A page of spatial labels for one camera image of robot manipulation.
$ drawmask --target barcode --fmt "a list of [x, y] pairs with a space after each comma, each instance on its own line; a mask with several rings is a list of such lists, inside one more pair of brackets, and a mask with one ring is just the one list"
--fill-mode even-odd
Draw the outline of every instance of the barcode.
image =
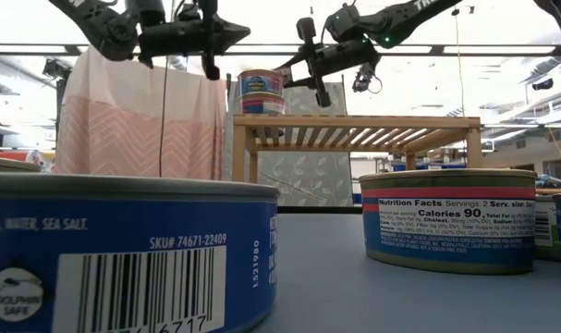
[[225, 325], [226, 247], [62, 254], [54, 333], [198, 333]]
[[553, 246], [551, 225], [546, 211], [535, 212], [535, 244], [538, 246]]

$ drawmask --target gray partition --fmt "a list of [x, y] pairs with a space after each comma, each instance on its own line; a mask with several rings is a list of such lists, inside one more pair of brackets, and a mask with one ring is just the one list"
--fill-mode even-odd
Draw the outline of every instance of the gray partition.
[[[315, 92], [312, 90], [304, 87], [286, 90], [287, 114], [345, 115], [346, 100], [342, 83], [325, 83], [325, 88], [332, 99], [332, 105], [326, 108], [317, 105]], [[225, 125], [223, 179], [231, 178], [232, 113], [239, 112], [237, 96], [237, 83], [231, 82]], [[259, 157], [258, 182], [280, 189], [280, 205], [352, 205], [350, 160], [347, 153], [260, 152]]]

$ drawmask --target wooden shelf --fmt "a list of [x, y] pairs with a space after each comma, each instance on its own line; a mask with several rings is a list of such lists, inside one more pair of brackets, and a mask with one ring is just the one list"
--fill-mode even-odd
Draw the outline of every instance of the wooden shelf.
[[244, 180], [250, 152], [250, 182], [257, 182], [257, 153], [388, 152], [415, 155], [467, 140], [468, 167], [482, 167], [478, 117], [381, 117], [329, 115], [235, 115], [233, 180]]
[[561, 194], [561, 189], [535, 189], [539, 195]]

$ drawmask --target nutrition facts label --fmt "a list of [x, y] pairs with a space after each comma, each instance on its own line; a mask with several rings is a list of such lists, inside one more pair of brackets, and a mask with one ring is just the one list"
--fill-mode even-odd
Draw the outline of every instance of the nutrition facts label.
[[381, 232], [512, 238], [534, 235], [534, 201], [379, 199]]

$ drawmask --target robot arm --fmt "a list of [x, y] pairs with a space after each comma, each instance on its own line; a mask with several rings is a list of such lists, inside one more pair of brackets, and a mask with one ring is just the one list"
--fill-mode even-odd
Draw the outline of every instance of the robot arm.
[[[101, 0], [49, 0], [83, 31], [90, 44], [112, 61], [130, 60], [136, 45], [139, 61], [152, 68], [155, 56], [201, 53], [206, 77], [218, 80], [220, 71], [214, 56], [250, 34], [250, 29], [227, 22], [216, 14], [217, 0], [194, 0], [179, 5], [173, 22], [165, 21], [161, 0], [126, 0], [126, 11], [116, 13]], [[140, 24], [142, 33], [137, 34]]]
[[106, 3], [98, 0], [50, 0], [72, 19], [105, 58], [112, 61], [132, 59], [138, 41], [136, 25], [140, 12], [128, 9], [116, 13]]
[[[323, 46], [313, 43], [314, 23], [311, 18], [302, 18], [297, 23], [299, 37], [304, 41], [298, 54], [281, 66], [287, 68], [301, 60], [307, 62], [310, 78], [285, 82], [285, 87], [307, 86], [317, 91], [317, 103], [326, 107], [331, 104], [329, 94], [323, 86], [323, 76], [357, 65], [359, 74], [354, 82], [356, 92], [368, 89], [380, 55], [374, 50], [371, 40], [383, 48], [392, 48], [403, 43], [423, 22], [460, 3], [462, 0], [411, 0], [389, 6], [378, 13], [361, 16], [355, 6], [344, 4], [330, 15], [324, 28], [337, 42]], [[534, 0], [552, 15], [561, 29], [561, 0]]]

